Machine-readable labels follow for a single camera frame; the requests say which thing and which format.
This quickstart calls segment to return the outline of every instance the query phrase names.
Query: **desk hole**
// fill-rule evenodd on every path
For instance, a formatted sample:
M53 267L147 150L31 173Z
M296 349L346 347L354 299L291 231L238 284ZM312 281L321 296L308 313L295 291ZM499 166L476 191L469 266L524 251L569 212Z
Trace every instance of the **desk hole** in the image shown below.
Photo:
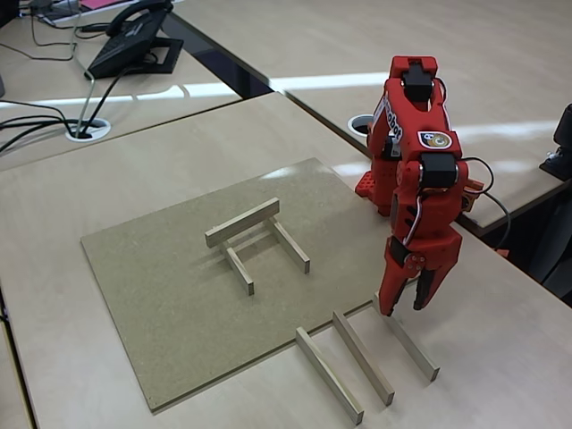
M360 137L367 137L367 124L373 121L374 116L372 114L359 114L349 119L348 128Z
M105 119L96 118L93 120L93 122L86 131L86 134L88 134L91 137L86 137L86 138L79 137L78 139L75 138L76 128L73 125L71 125L70 128L72 134L70 134L69 132L65 133L65 137L67 137L68 140L74 141L76 143L91 143L92 141L105 137L109 133L109 131L111 131L111 123L109 123L109 121L106 121Z

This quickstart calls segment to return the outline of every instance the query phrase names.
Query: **wooden stick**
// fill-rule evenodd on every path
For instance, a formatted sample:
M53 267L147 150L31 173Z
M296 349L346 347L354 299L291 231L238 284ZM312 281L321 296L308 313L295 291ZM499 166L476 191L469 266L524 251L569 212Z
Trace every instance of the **wooden stick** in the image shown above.
M364 343L359 339L358 334L348 322L348 319L337 311L333 312L333 326L340 334L343 342L346 343L349 351L356 359L359 367L362 369L367 377L367 380L372 384L372 387L377 392L386 406L389 406L393 401L395 390L391 387L390 383L383 376L379 366L375 363L369 350Z
M361 408L353 395L333 373L332 369L324 360L320 349L312 341L307 332L304 331L304 328L298 328L296 330L296 343L302 349L314 369L332 390L334 396L348 413L351 421L354 422L354 425L359 425L364 418L364 409Z
M254 282L248 275L247 269L244 267L242 262L240 262L239 256L236 254L229 242L223 241L219 247L223 252L224 257L226 257L226 260L229 261L232 271L234 271L239 277L240 283L244 286L247 294L254 295Z
M379 308L379 292L376 292L374 295L374 308L379 315L382 315ZM414 337L411 337L405 331L403 325L394 317L382 315L382 319L390 327L393 335L397 337L405 351L411 356L417 366L419 366L419 369L421 369L425 377L427 377L430 382L433 382L435 378L437 378L440 368L431 360L425 348L421 346Z
M280 244L282 244L286 253L292 258L302 273L308 274L310 272L310 258L286 232L284 227L273 216L265 220L265 225L272 234L274 234Z
M278 198L272 198L256 206L251 210L232 218L230 221L222 223L209 231L205 232L206 245L210 248L220 244L221 242L234 237L248 228L261 223L270 216L277 215L280 212L280 201Z

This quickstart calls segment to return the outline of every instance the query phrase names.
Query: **table surface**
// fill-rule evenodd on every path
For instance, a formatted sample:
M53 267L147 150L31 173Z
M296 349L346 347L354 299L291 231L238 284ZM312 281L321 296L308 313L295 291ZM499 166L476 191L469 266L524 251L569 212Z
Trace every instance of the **table surface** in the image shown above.
M0 429L29 429L4 324L0 326Z
M40 427L349 427L294 347L153 416L80 245L86 234L313 156L350 187L369 165L271 94L1 172L0 273ZM433 384L371 308L350 322L396 390L390 408L332 329L315 336L365 407L362 427L568 427L572 311L458 230L460 260L431 305L414 312L409 288L396 310L442 366Z
M391 58L433 55L465 155L496 172L492 194L516 212L562 187L537 167L570 102L570 2L206 0L175 13L356 145L348 120L373 112ZM478 167L471 176L489 180ZM503 222L488 198L467 217L481 233Z
M109 22L120 10L121 8L89 14L81 17L80 23ZM75 20L72 20L59 25L69 26L74 23ZM52 29L38 21L34 22L34 30L40 43L69 42L72 36L70 29ZM76 55L84 66L87 67L91 63L106 40L107 36L79 40ZM70 53L68 46L35 46L31 36L30 18L12 21L0 29L0 41L31 55L64 58ZM80 66L74 61L31 61L1 46L0 72L6 88L5 99L54 105L70 118L79 117L90 86L89 80L83 77ZM111 81L112 79L96 81L86 119L96 108ZM112 124L112 129L97 142L239 99L229 87L183 50L172 74L131 75L119 80L97 115L98 118L107 119ZM53 113L44 109L0 103L0 120L27 114ZM1 142L5 143L17 132L20 131L3 130ZM16 150L0 157L0 170L89 145L68 140L64 132L65 129L58 126L23 139Z

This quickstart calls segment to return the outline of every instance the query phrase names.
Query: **telephone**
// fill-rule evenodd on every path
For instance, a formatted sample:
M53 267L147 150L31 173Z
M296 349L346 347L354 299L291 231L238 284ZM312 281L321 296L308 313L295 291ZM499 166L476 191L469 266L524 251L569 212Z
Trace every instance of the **telephone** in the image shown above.
M88 67L88 71L95 79L117 76L127 68L129 69L124 74L172 73L183 42L156 36L171 11L171 0L143 0L120 12L107 26L105 34L109 40ZM143 13L135 20L126 21L141 12ZM144 63L145 56L154 47L169 48L163 63Z

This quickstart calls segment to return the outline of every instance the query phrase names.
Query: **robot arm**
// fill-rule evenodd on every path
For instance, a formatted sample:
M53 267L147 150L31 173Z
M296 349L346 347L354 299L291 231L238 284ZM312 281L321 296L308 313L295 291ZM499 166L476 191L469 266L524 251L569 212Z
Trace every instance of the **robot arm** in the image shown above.
M391 220L380 309L390 315L408 279L418 277L414 308L424 308L457 263L467 164L443 105L437 62L396 56L368 126L372 171L356 187Z

